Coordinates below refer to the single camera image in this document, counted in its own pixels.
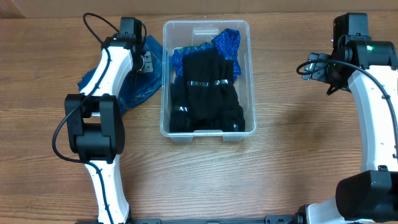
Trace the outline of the blue jeans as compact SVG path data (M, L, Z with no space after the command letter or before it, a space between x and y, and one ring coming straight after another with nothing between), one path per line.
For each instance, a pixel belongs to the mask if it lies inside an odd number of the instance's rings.
M116 35L101 44L99 65L84 75L78 83L80 94L76 110L87 116L99 116L96 100L104 95L115 97L120 113L132 109L150 98L162 85L162 46L148 36L143 47L134 39ZM139 73L141 56L152 53L153 72Z

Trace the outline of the black garment with tape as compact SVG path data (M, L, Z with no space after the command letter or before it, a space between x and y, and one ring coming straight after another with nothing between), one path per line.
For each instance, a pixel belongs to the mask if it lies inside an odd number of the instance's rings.
M239 106L234 89L232 60L216 48L191 53L183 58L183 78L188 111L194 122L233 114Z

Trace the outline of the blue sparkly garment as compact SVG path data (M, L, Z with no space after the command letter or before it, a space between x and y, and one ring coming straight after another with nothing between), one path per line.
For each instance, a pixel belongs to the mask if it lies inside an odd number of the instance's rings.
M204 42L197 46L187 46L181 49L175 49L172 55L172 63L176 71L176 77L183 76L183 57L196 52L215 48L219 55L226 60L232 60L233 63L233 81L241 75L241 67L238 62L238 50L241 41L241 35L238 30L225 29L214 37L211 42Z

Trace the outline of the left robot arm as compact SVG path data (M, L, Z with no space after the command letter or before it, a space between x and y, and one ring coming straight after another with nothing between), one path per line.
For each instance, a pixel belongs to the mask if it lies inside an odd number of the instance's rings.
M132 223L120 171L125 130L118 95L126 77L144 68L146 35L140 20L122 17L116 33L100 42L101 59L86 86L65 98L63 123L72 152L91 177L97 223Z

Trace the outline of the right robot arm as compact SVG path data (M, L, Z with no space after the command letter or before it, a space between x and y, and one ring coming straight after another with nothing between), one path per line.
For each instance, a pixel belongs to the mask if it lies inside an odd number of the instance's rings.
M297 73L350 92L358 112L361 171L339 181L335 195L303 205L293 223L385 223L397 220L397 51L369 35L368 16L349 12L333 21L331 54L311 53Z

